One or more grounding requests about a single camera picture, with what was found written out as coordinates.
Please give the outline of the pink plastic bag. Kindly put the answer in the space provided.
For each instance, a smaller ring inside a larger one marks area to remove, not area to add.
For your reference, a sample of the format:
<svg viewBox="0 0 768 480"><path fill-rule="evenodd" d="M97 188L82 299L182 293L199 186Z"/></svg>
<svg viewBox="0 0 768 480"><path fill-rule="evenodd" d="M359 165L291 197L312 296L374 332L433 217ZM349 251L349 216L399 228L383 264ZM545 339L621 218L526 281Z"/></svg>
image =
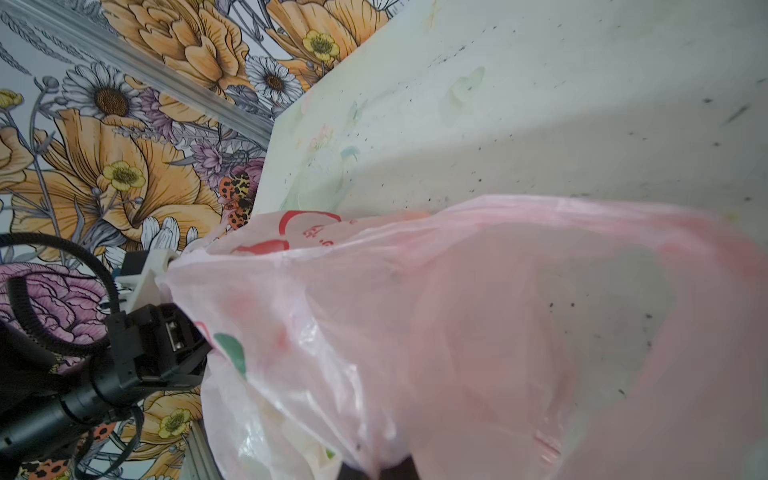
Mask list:
<svg viewBox="0 0 768 480"><path fill-rule="evenodd" d="M658 204L286 211L160 279L227 479L763 479L767 257Z"/></svg>

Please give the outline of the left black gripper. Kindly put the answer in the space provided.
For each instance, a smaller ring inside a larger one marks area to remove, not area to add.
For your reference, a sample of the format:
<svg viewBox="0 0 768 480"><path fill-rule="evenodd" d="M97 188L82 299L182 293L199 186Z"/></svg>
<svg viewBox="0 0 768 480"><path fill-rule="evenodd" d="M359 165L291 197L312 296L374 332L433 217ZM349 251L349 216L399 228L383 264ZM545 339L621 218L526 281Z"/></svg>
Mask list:
<svg viewBox="0 0 768 480"><path fill-rule="evenodd" d="M200 385L211 346L173 303L162 303L157 281L179 254L128 253L118 280L129 293L121 312L106 318L107 345L67 375L59 404L75 420L98 420L126 411L156 392Z"/></svg>

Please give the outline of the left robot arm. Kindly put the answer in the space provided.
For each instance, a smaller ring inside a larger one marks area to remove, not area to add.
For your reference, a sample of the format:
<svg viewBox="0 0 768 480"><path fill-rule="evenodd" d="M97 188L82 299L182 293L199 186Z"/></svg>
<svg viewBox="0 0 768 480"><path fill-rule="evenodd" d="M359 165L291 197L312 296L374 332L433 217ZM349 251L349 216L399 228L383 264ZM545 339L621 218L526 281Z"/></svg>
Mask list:
<svg viewBox="0 0 768 480"><path fill-rule="evenodd" d="M112 272L2 267L3 478L114 478L187 432L209 345L160 300L176 257L131 252Z"/></svg>

